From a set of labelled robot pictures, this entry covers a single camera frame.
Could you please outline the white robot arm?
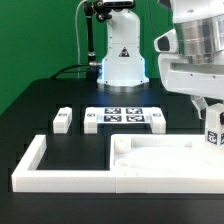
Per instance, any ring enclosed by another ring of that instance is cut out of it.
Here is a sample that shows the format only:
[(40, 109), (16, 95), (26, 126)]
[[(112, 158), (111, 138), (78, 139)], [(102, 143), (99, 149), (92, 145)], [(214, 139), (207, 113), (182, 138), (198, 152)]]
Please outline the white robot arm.
[[(224, 125), (224, 0), (158, 0), (172, 11), (173, 28), (154, 40), (166, 90), (191, 96), (208, 125)], [(140, 20), (134, 0), (99, 0), (108, 52), (98, 84), (114, 90), (142, 85)]]

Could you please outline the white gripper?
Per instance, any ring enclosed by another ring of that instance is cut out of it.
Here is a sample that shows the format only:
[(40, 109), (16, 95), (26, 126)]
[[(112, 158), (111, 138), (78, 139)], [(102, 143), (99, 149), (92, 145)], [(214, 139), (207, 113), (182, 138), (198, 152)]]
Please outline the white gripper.
[[(198, 117), (206, 118), (208, 104), (204, 97), (224, 100), (224, 50), (217, 52), (213, 63), (190, 64), (178, 50), (177, 34), (174, 29), (157, 37), (154, 48), (159, 53), (158, 68), (161, 82), (170, 92), (192, 95)], [(224, 112), (220, 114), (224, 125)]]

